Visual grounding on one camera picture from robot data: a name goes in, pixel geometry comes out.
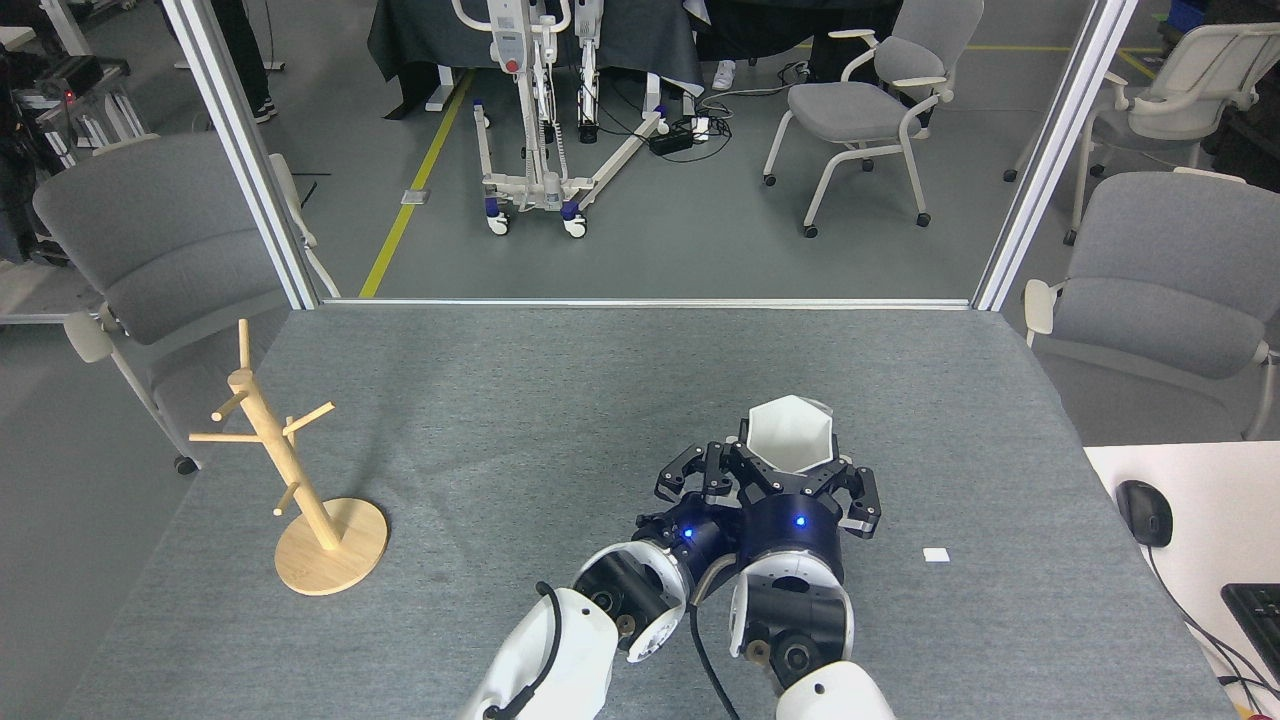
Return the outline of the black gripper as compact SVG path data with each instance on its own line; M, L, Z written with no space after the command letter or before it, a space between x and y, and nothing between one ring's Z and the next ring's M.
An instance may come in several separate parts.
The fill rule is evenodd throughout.
M873 470L847 455L806 470L806 495L778 495L803 489L803 475L781 471L731 436L722 471L733 480L737 501L755 501L742 506L741 569L768 553L806 551L842 584L840 528L869 539L881 520Z
M690 475L703 475L707 502L681 502L663 512L636 518L635 541L646 541L675 557L689 597L699 601L724 582L724 571L712 571L719 557L736 553L742 536L744 510L712 503L741 503L733 469L733 446L723 442L690 445L658 474L654 496L677 502Z

